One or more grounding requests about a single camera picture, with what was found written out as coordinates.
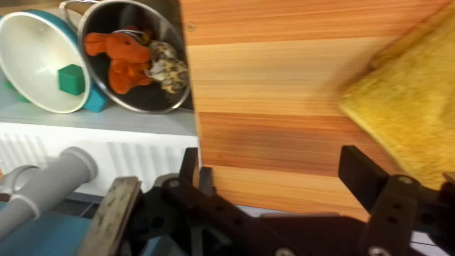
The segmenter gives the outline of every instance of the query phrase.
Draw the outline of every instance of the gray pipe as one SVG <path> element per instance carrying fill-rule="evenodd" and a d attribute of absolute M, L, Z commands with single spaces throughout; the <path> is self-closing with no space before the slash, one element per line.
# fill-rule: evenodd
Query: gray pipe
<path fill-rule="evenodd" d="M 30 219 L 62 202 L 98 173 L 95 160 L 80 148 L 67 148 L 52 165 L 34 170 L 30 180 L 11 195 L 0 210 L 0 240 Z"/>

